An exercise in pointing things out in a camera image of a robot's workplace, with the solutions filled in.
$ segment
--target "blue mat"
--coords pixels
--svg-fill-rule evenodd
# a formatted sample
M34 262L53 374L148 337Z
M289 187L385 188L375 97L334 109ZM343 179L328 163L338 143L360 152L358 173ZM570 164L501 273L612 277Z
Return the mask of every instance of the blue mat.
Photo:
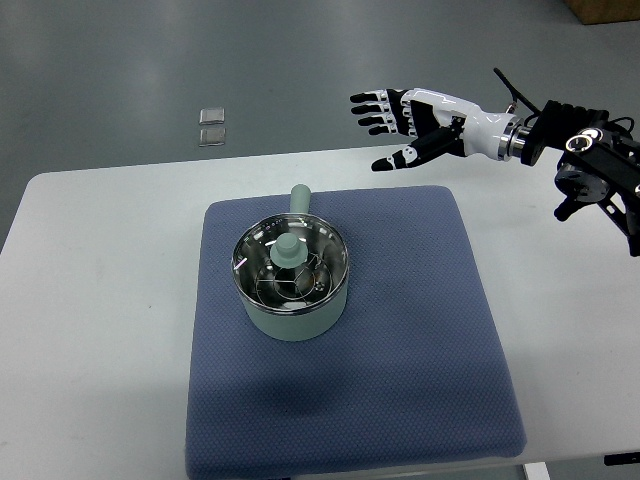
M287 343L249 320L236 241L289 196L211 205L202 235L186 467L273 478L513 457L526 437L473 253L443 187L314 193L349 249L349 297L323 335Z

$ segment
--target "robotic finger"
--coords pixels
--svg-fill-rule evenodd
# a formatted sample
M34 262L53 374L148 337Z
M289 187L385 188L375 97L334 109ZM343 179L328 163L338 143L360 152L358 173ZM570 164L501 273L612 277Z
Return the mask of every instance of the robotic finger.
M402 150L371 165L374 172L399 170L424 165L439 156L454 151L460 144L460 131L452 127L440 127L424 135Z

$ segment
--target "gray floor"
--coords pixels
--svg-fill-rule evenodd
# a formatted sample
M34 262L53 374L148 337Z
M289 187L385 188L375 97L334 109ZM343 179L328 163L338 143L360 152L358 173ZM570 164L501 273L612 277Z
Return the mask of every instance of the gray floor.
M561 0L0 0L0 245L42 172L401 143L356 125L348 98L368 89L425 87L502 111L499 66L539 106L640 120L639 51L640 22L585 27ZM208 106L226 108L222 147L197 146ZM549 469L640 474L601 459Z

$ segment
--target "robotic hand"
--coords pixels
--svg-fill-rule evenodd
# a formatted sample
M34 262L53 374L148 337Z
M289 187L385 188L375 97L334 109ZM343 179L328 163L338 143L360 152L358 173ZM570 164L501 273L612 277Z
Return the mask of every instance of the robotic hand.
M563 151L555 184L566 199L555 217L566 221L579 209L597 204L625 234L631 256L640 256L640 143L631 137L629 117L609 120L606 110L587 110L555 101L537 109L498 69L494 72L512 96L506 113L486 113L467 100L443 93L376 90L353 95L358 123L369 134L393 133L417 137L402 150L371 166L374 171L412 168L445 153L481 153L494 160L519 158L534 166L546 147ZM513 115L517 101L533 114L525 121ZM529 121L536 119L533 126ZM619 125L629 121L629 128ZM618 195L624 211L612 198Z
M399 133L417 137L390 157L377 160L374 171L413 168L444 153L467 156L481 153L494 160L508 160L513 132L522 120L511 113L486 113L467 100L443 93L412 90L376 90L353 95L360 103L351 111L370 135Z

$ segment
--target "stainless steel pot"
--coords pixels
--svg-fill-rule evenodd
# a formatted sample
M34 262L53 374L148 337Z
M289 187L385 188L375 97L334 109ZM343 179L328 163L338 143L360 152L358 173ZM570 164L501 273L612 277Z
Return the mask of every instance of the stainless steel pot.
M290 213L255 224L233 251L233 278L249 318L279 340L324 333L347 300L347 247L331 224L308 213L310 197L306 185L293 187Z

